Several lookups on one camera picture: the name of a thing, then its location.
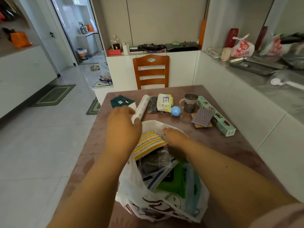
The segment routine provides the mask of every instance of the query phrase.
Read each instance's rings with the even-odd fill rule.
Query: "long rectangular box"
[[[222,132],[226,137],[234,135],[236,128],[228,122],[203,96],[199,96],[197,105],[200,108],[209,108],[215,110],[214,116],[211,119],[214,125]]]

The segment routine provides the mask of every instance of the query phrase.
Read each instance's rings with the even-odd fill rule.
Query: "person's left hand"
[[[132,124],[130,114],[134,113],[134,110],[126,105],[115,107],[107,121],[105,151],[124,163],[129,159],[142,132],[139,118]]]

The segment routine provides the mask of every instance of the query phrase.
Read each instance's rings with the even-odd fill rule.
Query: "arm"
[[[133,113],[127,106],[113,109],[103,154],[47,228],[108,227],[119,175],[141,135],[141,121],[133,125],[129,117]]]
[[[297,202],[232,158],[193,141],[178,130],[169,128],[163,132],[170,145],[187,155],[211,195],[238,227],[248,227],[265,213]]]

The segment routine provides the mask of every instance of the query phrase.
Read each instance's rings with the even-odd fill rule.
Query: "doormat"
[[[100,104],[97,100],[97,98],[95,98],[90,106],[90,108],[88,109],[86,115],[95,115],[98,114],[100,110]]]
[[[58,105],[76,85],[54,86],[42,98],[29,107]]]

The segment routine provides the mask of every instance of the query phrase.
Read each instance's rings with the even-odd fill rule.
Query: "green object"
[[[30,105],[30,107],[58,105],[75,86],[76,85],[54,86],[42,98]]]
[[[135,101],[133,101],[129,98],[126,98],[122,95],[118,95],[117,97],[115,97],[111,100],[111,106],[112,106],[112,108],[115,108],[117,106],[130,105],[133,102],[135,102]]]
[[[88,109],[86,115],[95,115],[98,114],[100,110],[100,104],[97,100],[97,98],[95,98],[90,106],[90,108]]]
[[[186,198],[186,182],[184,179],[184,162],[179,161],[174,167],[174,178],[172,182],[162,181],[157,189],[165,190],[167,192],[175,193],[181,196],[183,199]]]

